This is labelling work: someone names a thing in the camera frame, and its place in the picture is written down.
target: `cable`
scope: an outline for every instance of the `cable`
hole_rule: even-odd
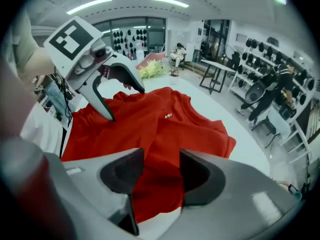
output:
[[[54,66],[54,73],[56,74],[57,73],[57,68],[56,66]],[[66,104],[66,107],[65,107],[65,110],[64,110],[64,114],[65,116],[68,118],[68,127],[71,123],[71,119],[72,119],[72,111],[69,107],[69,100],[67,98],[67,89],[66,89],[66,80],[62,77],[62,80],[61,80],[61,87],[62,87],[62,93],[63,93],[63,96],[64,96],[64,101],[65,101],[65,104]]]

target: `white table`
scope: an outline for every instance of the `white table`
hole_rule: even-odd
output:
[[[186,94],[191,97],[191,105],[202,116],[215,121],[222,120],[229,136],[236,140],[234,150],[230,155],[230,160],[252,166],[270,177],[270,164],[260,149],[256,141],[251,137],[247,130],[220,104],[215,102],[209,95],[191,85],[186,80],[179,77],[162,76],[158,78],[147,79],[144,81],[146,93],[163,87],[170,87],[173,90]],[[116,93],[122,91],[126,94],[135,94],[134,89],[129,90],[115,79],[103,82],[98,87],[98,91],[104,98],[112,98]],[[82,99],[76,108],[85,108],[88,102]],[[70,136],[72,122],[67,131],[63,151],[65,150],[68,138]],[[160,213],[157,216],[138,224],[140,235],[143,240],[155,240],[161,236],[180,216],[181,208],[169,213]]]
[[[231,69],[231,68],[229,68],[229,67],[227,67],[225,65],[222,65],[222,64],[220,64],[218,62],[214,62],[214,61],[210,61],[210,60],[206,60],[206,59],[202,59],[201,61],[203,63],[208,64],[209,66],[208,66],[207,70],[204,72],[203,78],[202,78],[202,80],[200,82],[200,86],[203,87],[203,88],[208,89],[210,94],[212,94],[213,91],[215,91],[217,93],[221,93],[222,88],[223,88],[224,83],[225,83],[225,80],[226,80],[227,73],[228,72],[236,73],[236,70]],[[208,87],[208,86],[203,85],[202,83],[204,82],[205,78],[207,77],[207,74],[208,74],[211,66],[215,67],[215,71],[214,71],[214,75],[213,75],[213,78],[215,77],[215,79],[212,78],[212,80],[211,80],[211,82],[213,82],[213,86],[212,87],[211,86]],[[221,70],[224,71],[224,75],[223,75],[222,82],[219,83],[220,89],[216,90],[215,89],[215,85],[218,83],[218,78],[219,78]]]

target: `person sitting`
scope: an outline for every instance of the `person sitting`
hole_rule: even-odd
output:
[[[187,54],[186,49],[182,46],[181,43],[176,44],[176,48],[172,50],[170,53],[171,59],[175,61],[175,69],[171,73],[172,76],[178,77],[179,76],[179,64],[180,62],[185,58],[185,55]]]

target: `floor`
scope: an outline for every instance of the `floor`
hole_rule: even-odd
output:
[[[189,81],[192,85],[209,95],[209,90],[199,86],[202,76],[187,69],[181,70],[179,75],[181,78]],[[208,86],[209,81],[209,78],[207,78],[203,82],[203,85]],[[288,154],[287,151],[291,150],[297,144],[298,139],[292,138],[291,141],[281,147],[278,145],[278,140],[275,139],[273,144],[265,149],[265,146],[272,139],[272,134],[267,136],[268,130],[265,128],[265,126],[261,126],[254,131],[251,131],[251,128],[245,122],[245,119],[248,118],[250,111],[247,110],[244,116],[237,112],[237,108],[240,107],[243,102],[232,92],[228,92],[228,86],[230,83],[231,79],[226,78],[221,93],[212,92],[210,97],[228,110],[228,112],[231,113],[232,116],[237,119],[239,123],[242,124],[255,139],[270,163],[272,178],[278,181],[287,181],[297,188],[301,188],[303,183],[306,181],[306,160],[301,158],[293,164],[288,164],[289,161],[298,156],[298,152]]]

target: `red shirt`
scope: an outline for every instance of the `red shirt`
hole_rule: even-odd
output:
[[[144,171],[132,193],[136,221],[172,212],[182,206],[184,198],[180,149],[229,158],[236,145],[220,120],[201,116],[190,100],[169,87],[133,95],[118,92],[113,99],[105,99],[116,121],[108,121],[89,104],[73,113],[61,160],[143,148]]]

